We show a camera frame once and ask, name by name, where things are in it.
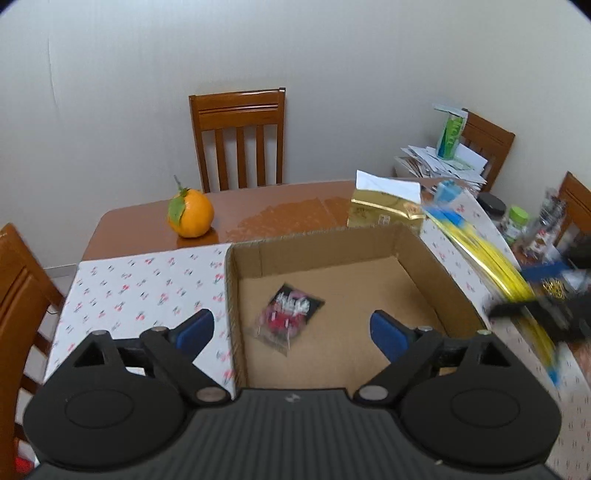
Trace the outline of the yellow blue noodle packet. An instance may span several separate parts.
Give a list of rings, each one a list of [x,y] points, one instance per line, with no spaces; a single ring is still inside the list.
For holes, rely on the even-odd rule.
[[[438,207],[424,208],[426,216],[455,245],[455,248],[472,263],[484,283],[498,292],[500,302],[522,302],[534,299],[534,291],[523,278],[518,267],[501,249],[482,237],[478,230],[458,212]],[[528,307],[517,307],[512,314],[523,335],[529,338],[532,350],[544,365],[551,381],[559,383],[557,347],[542,326],[535,320]]]

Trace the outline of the black red snack packet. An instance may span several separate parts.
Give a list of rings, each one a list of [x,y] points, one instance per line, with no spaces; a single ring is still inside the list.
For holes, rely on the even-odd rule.
[[[324,305],[323,299],[284,283],[252,325],[246,327],[246,334],[287,356],[291,345]]]

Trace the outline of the gold ornament coaster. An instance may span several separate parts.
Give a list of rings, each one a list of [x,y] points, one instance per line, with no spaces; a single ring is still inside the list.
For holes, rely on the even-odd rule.
[[[556,299],[565,299],[567,296],[564,283],[558,278],[544,279],[542,281],[542,290],[545,295]]]

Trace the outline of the clear jar with pens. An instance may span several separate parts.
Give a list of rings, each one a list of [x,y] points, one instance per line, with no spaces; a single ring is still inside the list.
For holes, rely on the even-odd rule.
[[[522,253],[532,261],[540,261],[556,239],[566,214],[567,203],[556,189],[545,192],[540,212],[525,233]]]

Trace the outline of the green lid bottle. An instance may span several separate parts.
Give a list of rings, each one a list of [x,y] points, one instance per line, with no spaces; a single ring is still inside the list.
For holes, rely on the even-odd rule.
[[[529,213],[523,208],[517,205],[510,207],[501,224],[501,233],[508,245],[513,245],[521,237],[529,220]]]

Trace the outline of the cherry print tablecloth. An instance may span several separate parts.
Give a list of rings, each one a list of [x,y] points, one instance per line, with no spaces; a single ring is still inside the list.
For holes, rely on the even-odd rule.
[[[559,351],[555,385],[523,331],[488,319],[500,297],[472,263],[428,217],[417,235],[485,325],[467,339],[441,333],[431,377],[393,406],[356,404],[344,387],[236,389],[232,245],[82,262],[46,383],[25,413],[41,462],[34,477],[588,478],[590,389],[572,354]],[[139,341],[201,309],[211,310],[214,334],[193,364],[228,390],[223,405],[187,400]]]

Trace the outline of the black lid glass jar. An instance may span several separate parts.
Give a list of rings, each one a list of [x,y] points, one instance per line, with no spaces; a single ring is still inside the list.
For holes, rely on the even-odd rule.
[[[496,227],[499,227],[507,211],[506,204],[490,192],[480,192],[477,202],[491,219]]]

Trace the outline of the wooden chair near right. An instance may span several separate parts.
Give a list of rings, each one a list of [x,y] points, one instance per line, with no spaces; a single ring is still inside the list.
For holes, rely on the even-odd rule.
[[[568,171],[560,185],[558,197],[566,203],[565,216],[554,242],[558,246],[564,234],[574,225],[582,234],[590,233],[591,192]]]

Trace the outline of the open cardboard box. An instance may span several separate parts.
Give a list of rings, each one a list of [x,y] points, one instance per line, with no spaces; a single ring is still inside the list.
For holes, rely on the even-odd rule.
[[[470,338],[485,325],[430,243],[402,224],[232,245],[225,285],[236,389],[355,392],[388,364],[370,340],[376,310],[452,338]],[[252,336],[283,285],[324,302],[287,353]]]

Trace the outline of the light blue small box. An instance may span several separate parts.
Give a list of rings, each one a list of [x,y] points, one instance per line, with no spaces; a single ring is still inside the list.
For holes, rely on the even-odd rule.
[[[463,192],[463,187],[454,180],[444,180],[437,186],[433,201],[438,205],[452,202]]]

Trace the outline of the pile of white papers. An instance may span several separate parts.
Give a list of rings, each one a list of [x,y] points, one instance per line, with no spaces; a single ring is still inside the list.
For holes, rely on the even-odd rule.
[[[433,147],[408,146],[394,159],[394,175],[416,178],[453,178],[470,188],[481,191],[487,186],[486,170],[489,161],[460,144],[452,160],[436,156]]]

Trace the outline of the wooden chair far right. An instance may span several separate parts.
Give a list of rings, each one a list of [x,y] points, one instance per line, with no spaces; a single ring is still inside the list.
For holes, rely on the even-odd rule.
[[[515,134],[464,109],[468,113],[462,143],[487,160],[483,178],[487,183],[482,188],[489,192],[493,187],[515,140]]]

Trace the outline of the wooden chair at left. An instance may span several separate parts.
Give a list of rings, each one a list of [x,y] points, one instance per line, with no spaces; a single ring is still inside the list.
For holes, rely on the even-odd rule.
[[[51,342],[39,327],[48,308],[61,311],[65,298],[16,227],[1,229],[1,477],[20,479],[17,443],[26,439],[16,422],[19,392],[35,394],[40,383],[24,373],[30,349],[47,355]]]

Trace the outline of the green white carton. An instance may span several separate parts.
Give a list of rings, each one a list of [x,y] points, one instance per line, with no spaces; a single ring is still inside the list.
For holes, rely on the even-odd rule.
[[[433,108],[447,115],[436,148],[437,157],[442,160],[453,160],[467,124],[469,112],[462,108],[449,107],[442,104],[434,104]]]

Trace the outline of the wooden chair at far end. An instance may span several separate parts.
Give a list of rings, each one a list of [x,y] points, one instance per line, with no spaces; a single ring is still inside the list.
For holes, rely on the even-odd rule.
[[[256,185],[264,187],[266,182],[266,134],[264,129],[276,129],[276,184],[283,184],[284,167],[284,120],[286,120],[287,89],[238,91],[188,97],[189,113],[193,131],[197,166],[201,187],[211,192],[205,156],[204,133],[211,132],[214,138],[218,188],[230,189],[228,160],[225,155],[224,133],[235,132],[236,172],[238,188],[249,186],[245,130],[252,128],[256,137]]]

